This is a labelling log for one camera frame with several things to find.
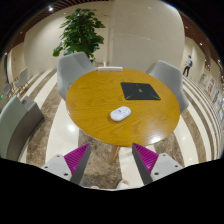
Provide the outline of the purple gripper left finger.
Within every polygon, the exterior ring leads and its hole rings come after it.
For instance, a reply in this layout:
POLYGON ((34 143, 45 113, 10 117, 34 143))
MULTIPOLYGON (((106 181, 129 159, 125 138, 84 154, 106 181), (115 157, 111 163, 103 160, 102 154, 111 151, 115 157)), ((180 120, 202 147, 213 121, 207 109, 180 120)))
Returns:
POLYGON ((79 185, 90 154, 90 144, 85 144, 66 155, 56 154, 42 169, 79 185))

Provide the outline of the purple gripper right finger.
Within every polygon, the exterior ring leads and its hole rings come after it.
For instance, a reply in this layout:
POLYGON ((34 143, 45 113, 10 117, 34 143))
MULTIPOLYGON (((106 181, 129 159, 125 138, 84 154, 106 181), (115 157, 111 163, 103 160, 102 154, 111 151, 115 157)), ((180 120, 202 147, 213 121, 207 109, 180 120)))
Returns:
POLYGON ((157 154, 137 143, 132 144, 132 154, 144 185, 182 169, 167 153, 157 154))

